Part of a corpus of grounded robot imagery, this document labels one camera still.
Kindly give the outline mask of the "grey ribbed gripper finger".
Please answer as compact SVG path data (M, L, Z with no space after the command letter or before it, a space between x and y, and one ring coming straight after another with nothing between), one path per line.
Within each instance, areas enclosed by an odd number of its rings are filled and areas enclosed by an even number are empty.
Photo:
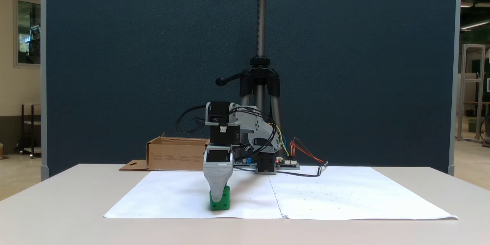
M203 163L203 174L207 180L211 198L215 203L222 200L227 181L233 174L233 162L207 162Z

